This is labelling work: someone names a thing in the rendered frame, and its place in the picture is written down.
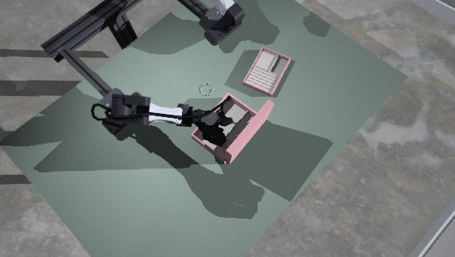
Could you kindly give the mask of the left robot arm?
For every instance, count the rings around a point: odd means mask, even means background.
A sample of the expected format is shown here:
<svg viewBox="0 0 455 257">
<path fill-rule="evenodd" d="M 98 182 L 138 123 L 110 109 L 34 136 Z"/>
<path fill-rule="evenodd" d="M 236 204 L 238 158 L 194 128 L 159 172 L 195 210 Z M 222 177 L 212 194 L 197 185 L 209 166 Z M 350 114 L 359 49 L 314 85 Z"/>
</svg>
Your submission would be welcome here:
<svg viewBox="0 0 455 257">
<path fill-rule="evenodd" d="M 216 43 L 242 23 L 242 19 L 245 17 L 245 13 L 244 10 L 237 4 L 237 2 L 234 3 L 232 0 L 211 1 L 218 7 L 219 11 L 223 15 L 222 19 L 217 24 L 206 30 L 206 35 L 214 43 Z"/>
</svg>

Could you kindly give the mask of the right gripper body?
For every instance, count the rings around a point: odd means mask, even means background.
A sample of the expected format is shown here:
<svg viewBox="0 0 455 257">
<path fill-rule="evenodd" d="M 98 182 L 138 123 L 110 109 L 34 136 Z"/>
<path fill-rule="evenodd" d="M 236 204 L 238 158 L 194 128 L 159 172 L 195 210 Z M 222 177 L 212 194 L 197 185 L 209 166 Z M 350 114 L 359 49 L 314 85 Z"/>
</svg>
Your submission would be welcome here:
<svg viewBox="0 0 455 257">
<path fill-rule="evenodd" d="M 204 125 L 198 128 L 202 132 L 203 139 L 209 141 L 209 143 L 222 147 L 227 140 L 223 133 L 224 129 L 219 126 L 216 128 L 214 125 Z"/>
</svg>

